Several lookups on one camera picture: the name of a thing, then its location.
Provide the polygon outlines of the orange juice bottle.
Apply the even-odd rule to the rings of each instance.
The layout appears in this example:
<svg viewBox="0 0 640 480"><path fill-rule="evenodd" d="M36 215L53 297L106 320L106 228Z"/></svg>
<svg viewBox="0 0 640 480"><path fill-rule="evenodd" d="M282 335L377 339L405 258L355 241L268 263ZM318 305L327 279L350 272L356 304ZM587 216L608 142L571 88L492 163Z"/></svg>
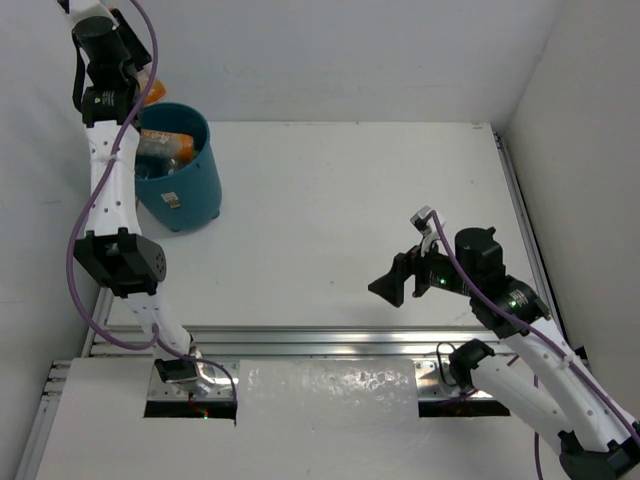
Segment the orange juice bottle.
<svg viewBox="0 0 640 480"><path fill-rule="evenodd" d="M157 78L151 80L150 70L145 68L138 72L137 80L140 91L143 92L149 86L147 95L145 96L144 105L149 106L161 101L167 94L166 87Z"/></svg>
<svg viewBox="0 0 640 480"><path fill-rule="evenodd" d="M195 158L194 138L183 133L142 129L137 154L190 163Z"/></svg>

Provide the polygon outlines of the clear crushed bottle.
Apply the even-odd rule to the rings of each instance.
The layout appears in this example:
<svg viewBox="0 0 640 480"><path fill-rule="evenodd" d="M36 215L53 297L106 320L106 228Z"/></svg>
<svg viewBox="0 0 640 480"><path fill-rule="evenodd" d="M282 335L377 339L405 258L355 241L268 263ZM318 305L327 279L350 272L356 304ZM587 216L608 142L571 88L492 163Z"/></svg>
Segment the clear crushed bottle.
<svg viewBox="0 0 640 480"><path fill-rule="evenodd" d="M151 180L177 173L182 164L175 159L157 157L138 157L135 164L135 175L138 179Z"/></svg>

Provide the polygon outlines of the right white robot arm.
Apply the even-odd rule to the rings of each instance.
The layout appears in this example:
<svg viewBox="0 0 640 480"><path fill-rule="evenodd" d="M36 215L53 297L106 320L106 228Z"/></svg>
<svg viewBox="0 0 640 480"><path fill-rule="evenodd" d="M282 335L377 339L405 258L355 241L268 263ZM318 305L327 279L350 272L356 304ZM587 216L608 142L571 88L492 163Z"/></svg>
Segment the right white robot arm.
<svg viewBox="0 0 640 480"><path fill-rule="evenodd" d="M494 228L466 228L455 254L440 252L432 228L423 241L397 254L370 292L394 307L429 288L469 299L474 316L508 346L542 382L520 378L487 343L472 339L448 357L448 377L462 392L484 391L529 425L558 456L571 479L621 479L639 465L639 422L602 393L581 358L566 344L550 310L526 283L507 274Z"/></svg>

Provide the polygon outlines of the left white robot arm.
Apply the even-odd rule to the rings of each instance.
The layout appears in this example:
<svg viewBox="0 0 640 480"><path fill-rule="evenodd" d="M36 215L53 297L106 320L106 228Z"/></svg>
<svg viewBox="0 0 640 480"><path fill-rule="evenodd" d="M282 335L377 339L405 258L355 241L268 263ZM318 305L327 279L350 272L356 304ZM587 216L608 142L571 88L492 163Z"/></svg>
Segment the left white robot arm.
<svg viewBox="0 0 640 480"><path fill-rule="evenodd" d="M145 48L121 12L101 1L63 1L76 51L72 94L82 116L90 150L91 195L70 235L66 275L76 290L74 266L123 300L149 335L133 344L92 329L125 350L153 352L160 380L191 397L204 398L216 387L216 367L205 361L192 335L164 301L166 257L143 236L136 212L135 157L140 115L150 87L138 74L154 75L158 49Z"/></svg>

